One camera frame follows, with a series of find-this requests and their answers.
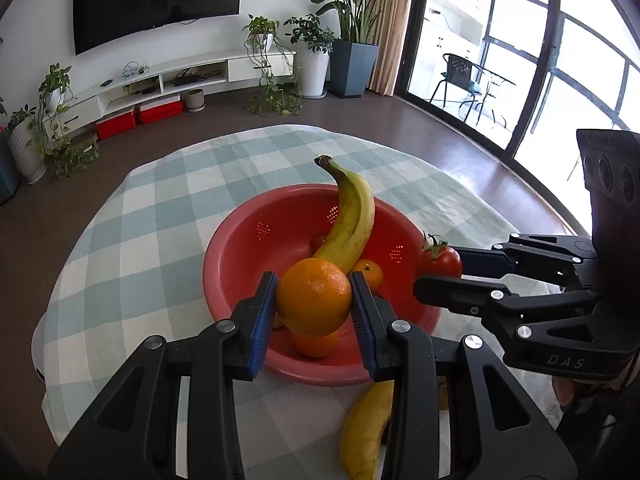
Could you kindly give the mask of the small orange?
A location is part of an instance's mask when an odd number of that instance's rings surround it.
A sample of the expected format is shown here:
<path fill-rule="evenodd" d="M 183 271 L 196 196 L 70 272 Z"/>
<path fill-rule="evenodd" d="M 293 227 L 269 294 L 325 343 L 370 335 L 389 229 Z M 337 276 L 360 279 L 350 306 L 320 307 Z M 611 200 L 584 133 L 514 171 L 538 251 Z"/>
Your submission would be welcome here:
<path fill-rule="evenodd" d="M 384 281 L 384 274 L 381 267 L 372 260 L 360 259 L 352 269 L 354 272 L 361 272 L 366 279 L 371 292 L 377 292 Z"/>

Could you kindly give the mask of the large orange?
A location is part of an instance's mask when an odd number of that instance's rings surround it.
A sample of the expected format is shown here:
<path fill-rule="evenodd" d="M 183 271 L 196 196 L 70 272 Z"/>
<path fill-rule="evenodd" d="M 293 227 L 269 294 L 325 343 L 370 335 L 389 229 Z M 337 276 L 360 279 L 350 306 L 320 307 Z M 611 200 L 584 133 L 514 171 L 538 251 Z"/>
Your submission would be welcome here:
<path fill-rule="evenodd" d="M 349 314 L 352 285 L 334 263 L 307 258 L 294 263 L 278 283 L 276 307 L 294 333 L 324 337 L 338 330 Z"/>

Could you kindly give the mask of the checkered tablecloth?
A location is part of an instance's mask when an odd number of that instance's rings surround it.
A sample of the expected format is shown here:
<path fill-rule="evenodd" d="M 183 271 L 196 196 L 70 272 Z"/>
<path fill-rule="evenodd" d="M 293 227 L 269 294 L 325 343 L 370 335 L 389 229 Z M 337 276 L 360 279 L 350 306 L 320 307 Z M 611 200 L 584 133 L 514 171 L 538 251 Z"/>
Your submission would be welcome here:
<path fill-rule="evenodd" d="M 62 444 L 142 340 L 197 335 L 212 324 L 205 247 L 230 212 L 259 193 L 328 183 L 328 154 L 370 183 L 420 231 L 488 248 L 514 228 L 428 162 L 318 127 L 282 125 L 193 144 L 130 171 L 89 222 L 43 317 L 44 417 Z M 363 386 L 317 387 L 261 370 L 234 386 L 247 479 L 346 479 L 338 434 Z"/>

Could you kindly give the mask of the small grey pot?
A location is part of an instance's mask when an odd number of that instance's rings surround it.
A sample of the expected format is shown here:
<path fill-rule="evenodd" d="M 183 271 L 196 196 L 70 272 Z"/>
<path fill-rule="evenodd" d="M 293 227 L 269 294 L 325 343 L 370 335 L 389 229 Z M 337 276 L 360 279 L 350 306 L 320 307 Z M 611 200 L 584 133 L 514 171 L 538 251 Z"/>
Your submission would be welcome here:
<path fill-rule="evenodd" d="M 183 96 L 184 108 L 189 113 L 198 113 L 206 107 L 205 94 L 203 89 L 193 89 L 187 91 Z"/>

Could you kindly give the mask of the red storage box left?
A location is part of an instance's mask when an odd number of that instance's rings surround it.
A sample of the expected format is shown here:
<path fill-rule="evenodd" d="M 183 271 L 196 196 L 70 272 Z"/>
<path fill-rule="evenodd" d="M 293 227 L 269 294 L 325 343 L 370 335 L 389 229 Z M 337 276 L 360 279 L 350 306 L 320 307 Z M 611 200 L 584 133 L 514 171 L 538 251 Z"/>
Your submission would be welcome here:
<path fill-rule="evenodd" d="M 96 123 L 96 133 L 100 140 L 118 136 L 137 127 L 136 112 L 133 107 L 105 117 Z"/>

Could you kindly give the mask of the yellow banana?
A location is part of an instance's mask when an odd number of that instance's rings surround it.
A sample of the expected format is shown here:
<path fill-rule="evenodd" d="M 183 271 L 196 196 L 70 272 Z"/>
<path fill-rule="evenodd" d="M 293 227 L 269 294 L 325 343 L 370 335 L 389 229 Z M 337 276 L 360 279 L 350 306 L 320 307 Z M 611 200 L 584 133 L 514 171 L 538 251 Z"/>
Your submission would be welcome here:
<path fill-rule="evenodd" d="M 374 196 L 369 183 L 360 174 L 344 169 L 331 156 L 320 155 L 314 163 L 334 179 L 338 189 L 337 218 L 314 258 L 329 261 L 344 274 L 349 274 L 373 230 Z"/>

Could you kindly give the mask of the red tomato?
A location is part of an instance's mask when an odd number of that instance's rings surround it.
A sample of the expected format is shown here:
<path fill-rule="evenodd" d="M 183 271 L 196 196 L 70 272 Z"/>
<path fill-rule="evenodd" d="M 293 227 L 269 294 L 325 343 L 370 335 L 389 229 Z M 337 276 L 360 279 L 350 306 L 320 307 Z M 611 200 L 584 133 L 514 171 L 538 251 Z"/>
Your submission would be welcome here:
<path fill-rule="evenodd" d="M 437 275 L 461 278 L 462 272 L 462 261 L 458 252 L 446 240 L 424 233 L 420 252 L 414 262 L 414 277 Z"/>

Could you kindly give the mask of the red plastic bowl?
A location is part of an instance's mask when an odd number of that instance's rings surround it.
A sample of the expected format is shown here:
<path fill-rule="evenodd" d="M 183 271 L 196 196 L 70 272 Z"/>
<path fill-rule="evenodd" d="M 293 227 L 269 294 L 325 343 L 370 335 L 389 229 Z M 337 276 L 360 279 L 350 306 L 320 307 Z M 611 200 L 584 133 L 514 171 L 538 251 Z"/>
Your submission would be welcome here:
<path fill-rule="evenodd" d="M 334 184 L 296 184 L 259 194 L 236 207 L 216 229 L 204 257 L 204 295 L 212 317 L 230 318 L 239 301 L 254 295 L 265 272 L 283 275 L 293 263 L 309 257 L 311 239 L 329 232 L 337 204 Z M 381 267 L 380 293 L 398 318 L 433 333 L 439 309 L 420 304 L 412 294 L 422 231 L 384 200 L 377 200 L 375 207 L 363 258 Z M 287 330 L 275 330 L 265 368 L 292 382 L 314 386 L 367 382 L 369 374 L 362 365 L 352 322 L 343 324 L 340 335 L 329 356 L 311 360 L 297 351 Z"/>

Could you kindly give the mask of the red storage box right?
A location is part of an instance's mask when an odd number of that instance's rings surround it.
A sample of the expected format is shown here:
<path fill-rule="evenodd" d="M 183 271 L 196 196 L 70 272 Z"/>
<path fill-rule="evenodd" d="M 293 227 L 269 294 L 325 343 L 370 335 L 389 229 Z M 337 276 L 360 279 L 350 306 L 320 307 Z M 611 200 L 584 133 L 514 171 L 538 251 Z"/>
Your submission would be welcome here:
<path fill-rule="evenodd" d="M 153 103 L 141 104 L 138 111 L 140 124 L 149 125 L 152 122 L 159 122 L 166 118 L 180 115 L 183 112 L 183 102 L 180 96 L 174 100 L 164 99 Z"/>

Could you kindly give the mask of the red storage box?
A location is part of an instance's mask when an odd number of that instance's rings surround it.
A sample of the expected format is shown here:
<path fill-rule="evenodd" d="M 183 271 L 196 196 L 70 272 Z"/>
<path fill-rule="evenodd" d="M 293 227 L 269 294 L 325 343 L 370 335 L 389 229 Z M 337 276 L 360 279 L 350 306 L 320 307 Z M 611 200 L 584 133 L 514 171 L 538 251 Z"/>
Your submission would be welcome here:
<path fill-rule="evenodd" d="M 152 122 L 159 122 L 166 118 L 180 115 L 183 112 L 183 102 L 180 96 L 174 100 L 164 99 L 153 103 L 141 104 L 138 111 L 140 124 L 149 125 Z"/>
<path fill-rule="evenodd" d="M 133 107 L 105 117 L 96 123 L 96 133 L 100 140 L 118 136 L 137 127 L 136 112 Z"/>

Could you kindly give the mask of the beige curtain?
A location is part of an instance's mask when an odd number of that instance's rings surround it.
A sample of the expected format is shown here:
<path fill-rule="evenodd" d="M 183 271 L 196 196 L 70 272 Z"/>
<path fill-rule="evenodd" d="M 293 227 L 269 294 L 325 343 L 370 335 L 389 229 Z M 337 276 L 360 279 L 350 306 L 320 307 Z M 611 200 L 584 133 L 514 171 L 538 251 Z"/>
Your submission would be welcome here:
<path fill-rule="evenodd" d="M 378 46 L 368 88 L 381 96 L 392 96 L 404 47 L 411 0 L 373 0 L 375 13 L 381 11 L 371 32 Z"/>

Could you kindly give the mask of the blue planter tall plant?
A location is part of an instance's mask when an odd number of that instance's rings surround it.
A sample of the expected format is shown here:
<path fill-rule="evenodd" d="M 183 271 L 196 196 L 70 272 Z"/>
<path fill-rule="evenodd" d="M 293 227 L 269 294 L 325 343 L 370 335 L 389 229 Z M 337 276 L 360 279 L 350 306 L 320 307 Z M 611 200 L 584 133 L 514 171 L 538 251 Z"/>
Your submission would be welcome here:
<path fill-rule="evenodd" d="M 380 0 L 310 0 L 317 15 L 337 14 L 340 38 L 334 41 L 330 62 L 331 91 L 340 98 L 360 98 L 366 91 L 378 57 L 373 42 L 384 10 Z"/>

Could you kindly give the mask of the trailing shelf plant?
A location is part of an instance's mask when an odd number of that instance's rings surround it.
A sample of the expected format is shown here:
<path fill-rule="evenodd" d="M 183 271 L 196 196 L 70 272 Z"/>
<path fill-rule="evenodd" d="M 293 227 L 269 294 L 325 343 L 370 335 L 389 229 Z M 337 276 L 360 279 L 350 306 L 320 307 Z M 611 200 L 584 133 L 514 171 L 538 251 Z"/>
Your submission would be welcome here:
<path fill-rule="evenodd" d="M 247 102 L 247 110 L 254 114 L 276 113 L 282 117 L 297 115 L 303 108 L 303 98 L 297 88 L 294 75 L 294 58 L 290 60 L 285 52 L 285 44 L 278 36 L 280 23 L 261 15 L 248 16 L 244 47 L 255 70 L 258 71 L 257 94 Z M 276 69 L 271 58 L 283 61 L 292 84 L 277 81 Z"/>

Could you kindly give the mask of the left white ribbed pot plant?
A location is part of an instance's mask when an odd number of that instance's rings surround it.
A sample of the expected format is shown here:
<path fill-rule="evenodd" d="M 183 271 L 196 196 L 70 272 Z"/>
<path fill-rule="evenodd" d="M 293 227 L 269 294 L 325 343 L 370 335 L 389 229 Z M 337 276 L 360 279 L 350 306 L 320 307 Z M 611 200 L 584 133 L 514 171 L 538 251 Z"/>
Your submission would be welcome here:
<path fill-rule="evenodd" d="M 47 172 L 39 151 L 37 135 L 30 125 L 35 109 L 25 105 L 12 113 L 8 123 L 8 144 L 20 174 L 29 185 L 37 183 Z"/>

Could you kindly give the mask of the black balcony chair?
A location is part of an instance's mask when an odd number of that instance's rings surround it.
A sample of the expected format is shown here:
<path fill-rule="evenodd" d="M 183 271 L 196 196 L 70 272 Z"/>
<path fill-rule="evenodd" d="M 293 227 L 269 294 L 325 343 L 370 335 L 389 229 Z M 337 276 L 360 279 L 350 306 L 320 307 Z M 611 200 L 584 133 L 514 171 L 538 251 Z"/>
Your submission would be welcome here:
<path fill-rule="evenodd" d="M 447 106 L 447 94 L 450 87 L 458 88 L 466 92 L 466 98 L 459 103 L 459 110 L 466 107 L 463 121 L 466 122 L 472 110 L 477 111 L 477 118 L 480 119 L 484 113 L 484 108 L 488 99 L 498 99 L 499 89 L 504 84 L 515 87 L 516 83 L 505 76 L 499 75 L 493 70 L 473 63 L 467 58 L 454 53 L 444 53 L 442 59 L 446 63 L 446 70 L 440 74 L 442 79 L 436 84 L 428 102 L 433 103 L 440 87 L 444 87 L 442 94 L 442 109 Z"/>

